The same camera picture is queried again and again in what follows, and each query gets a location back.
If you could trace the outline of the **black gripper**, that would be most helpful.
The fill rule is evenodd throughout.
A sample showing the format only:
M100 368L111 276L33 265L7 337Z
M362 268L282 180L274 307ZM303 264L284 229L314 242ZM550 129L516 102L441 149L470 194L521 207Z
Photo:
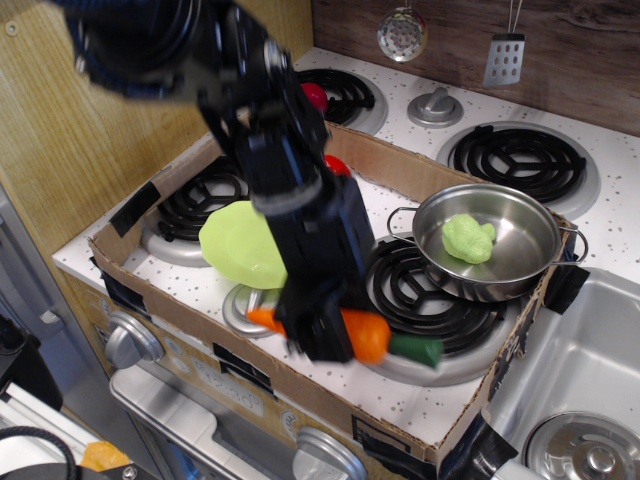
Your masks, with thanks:
M249 188L288 274L275 318L310 360L351 361L339 301L347 285L363 282L374 243L357 181L334 174L301 184L254 177Z

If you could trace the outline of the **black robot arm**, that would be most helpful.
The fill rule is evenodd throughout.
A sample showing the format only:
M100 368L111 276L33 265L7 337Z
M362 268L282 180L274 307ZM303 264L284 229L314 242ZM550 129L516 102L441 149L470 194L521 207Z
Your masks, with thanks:
M232 1L65 1L89 80L128 98L189 102L235 158L287 279L276 308L309 358L354 355L340 300L363 283L374 236L356 181L333 173L322 114L289 55Z

